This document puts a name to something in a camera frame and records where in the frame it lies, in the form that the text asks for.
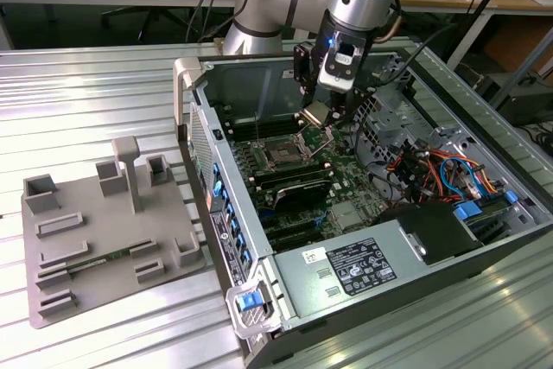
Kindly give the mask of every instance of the table leg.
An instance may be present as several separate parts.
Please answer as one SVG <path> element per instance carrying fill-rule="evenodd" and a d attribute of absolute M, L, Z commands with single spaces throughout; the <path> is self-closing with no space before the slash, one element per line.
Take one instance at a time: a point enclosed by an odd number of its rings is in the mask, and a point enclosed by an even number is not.
<path fill-rule="evenodd" d="M 11 43 L 10 35 L 6 29 L 6 24 L 3 21 L 3 18 L 0 16 L 0 51 L 5 51 L 8 49 L 13 49 L 14 46 Z"/>
<path fill-rule="evenodd" d="M 48 23 L 53 23 L 56 21 L 57 18 L 55 17 L 55 10 L 52 4 L 45 4 L 44 12 L 46 13 L 46 18 L 48 19 Z"/>
<path fill-rule="evenodd" d="M 476 22 L 474 22 L 474 25 L 468 30 L 457 49 L 451 55 L 451 58 L 449 58 L 448 67 L 455 70 L 459 62 L 461 62 L 465 54 L 468 52 L 468 49 L 472 47 L 474 41 L 476 41 L 476 38 L 480 35 L 480 32 L 482 32 L 482 30 L 486 27 L 492 15 L 493 13 L 484 12 L 478 16 Z"/>
<path fill-rule="evenodd" d="M 553 43 L 553 28 L 547 33 L 546 36 L 536 45 L 536 47 L 530 52 L 526 57 L 520 67 L 518 67 L 517 72 L 515 72 L 512 77 L 501 87 L 499 91 L 490 99 L 490 105 L 493 108 L 498 108 L 503 100 L 509 96 L 511 89 L 520 82 L 520 80 L 526 76 L 528 71 L 534 66 L 537 60 L 543 55 L 543 53 L 550 47 Z"/>

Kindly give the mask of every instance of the robotic arm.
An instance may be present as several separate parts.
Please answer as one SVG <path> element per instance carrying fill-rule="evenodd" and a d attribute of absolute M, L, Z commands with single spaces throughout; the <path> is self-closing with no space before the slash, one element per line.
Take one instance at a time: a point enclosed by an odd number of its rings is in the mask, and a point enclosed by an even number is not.
<path fill-rule="evenodd" d="M 295 51 L 304 59 L 310 56 L 315 70 L 303 80 L 296 79 L 307 94 L 315 91 L 317 82 L 334 95 L 343 94 L 353 88 L 377 29 L 387 21 L 391 2 L 236 0 L 235 10 L 243 10 L 225 38 L 224 54 L 277 52 L 282 48 L 280 33 L 284 26 L 316 32 L 315 46 L 310 51 L 301 45 Z"/>

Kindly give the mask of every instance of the metal bracket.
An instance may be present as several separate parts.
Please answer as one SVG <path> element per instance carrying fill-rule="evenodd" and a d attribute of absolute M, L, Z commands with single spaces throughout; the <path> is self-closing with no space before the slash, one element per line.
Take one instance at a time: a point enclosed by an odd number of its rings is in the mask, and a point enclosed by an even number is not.
<path fill-rule="evenodd" d="M 242 318 L 242 312 L 238 309 L 237 300 L 239 296 L 251 293 L 255 290 L 259 290 L 262 293 L 262 297 L 266 303 L 272 302 L 264 283 L 257 278 L 252 278 L 242 285 L 231 287 L 228 289 L 225 296 L 226 305 L 229 308 L 232 325 L 234 326 L 234 333 L 243 340 L 258 334 L 275 331 L 281 327 L 280 317 L 276 310 L 273 310 L 265 321 L 250 326 L 245 324 Z"/>
<path fill-rule="evenodd" d="M 205 70 L 198 58 L 180 58 L 173 64 L 173 107 L 175 123 L 183 125 L 183 90 L 194 89 L 200 82 Z"/>

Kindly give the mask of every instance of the motherboard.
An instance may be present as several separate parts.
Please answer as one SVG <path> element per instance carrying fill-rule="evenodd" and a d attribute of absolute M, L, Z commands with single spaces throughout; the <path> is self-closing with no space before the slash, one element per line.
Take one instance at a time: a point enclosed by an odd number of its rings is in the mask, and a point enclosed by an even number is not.
<path fill-rule="evenodd" d="M 289 133 L 294 125 L 297 132 Z M 275 251 L 357 231 L 389 206 L 354 155 L 355 138 L 347 132 L 297 116 L 241 127 L 229 129 L 236 139 L 231 150 Z"/>

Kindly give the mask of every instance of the sticker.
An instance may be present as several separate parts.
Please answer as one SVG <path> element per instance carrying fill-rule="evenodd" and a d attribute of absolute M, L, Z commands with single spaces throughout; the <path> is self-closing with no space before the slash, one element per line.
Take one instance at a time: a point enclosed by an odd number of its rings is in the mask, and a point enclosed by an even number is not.
<path fill-rule="evenodd" d="M 316 263 L 322 259 L 327 259 L 325 255 L 326 251 L 324 246 L 315 248 L 314 250 L 304 251 L 302 252 L 303 259 L 305 259 L 306 264 Z"/>
<path fill-rule="evenodd" d="M 229 238 L 226 223 L 222 213 L 212 213 L 211 221 L 213 230 L 219 240 L 219 245 L 225 257 L 226 269 L 231 276 L 233 285 L 240 285 L 245 281 L 245 274 L 241 267 L 240 259 L 235 251 L 234 243 Z"/>
<path fill-rule="evenodd" d="M 283 71 L 283 80 L 286 80 L 287 78 L 294 78 L 294 70 L 293 69 L 287 69 Z"/>
<path fill-rule="evenodd" d="M 349 296 L 397 278 L 374 238 L 329 251 L 327 257 Z"/>

